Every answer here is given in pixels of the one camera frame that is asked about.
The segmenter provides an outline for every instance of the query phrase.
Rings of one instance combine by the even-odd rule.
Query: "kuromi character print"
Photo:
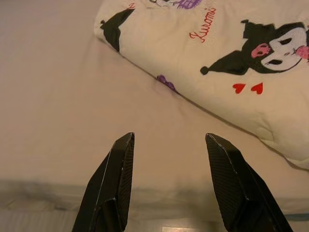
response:
[[[115,14],[107,22],[101,21],[104,37],[106,41],[117,51],[120,52],[119,39],[121,31],[119,29],[127,18],[134,12],[134,5],[129,5],[127,9]]]
[[[294,68],[303,59],[309,60],[309,31],[302,22],[285,24],[275,29],[273,24],[262,25],[242,21],[243,38],[247,39],[241,51],[233,51],[209,68],[209,71],[244,75],[249,68],[258,73],[281,73]]]
[[[192,9],[198,6],[202,0],[149,0],[161,7],[176,7],[177,9]]]

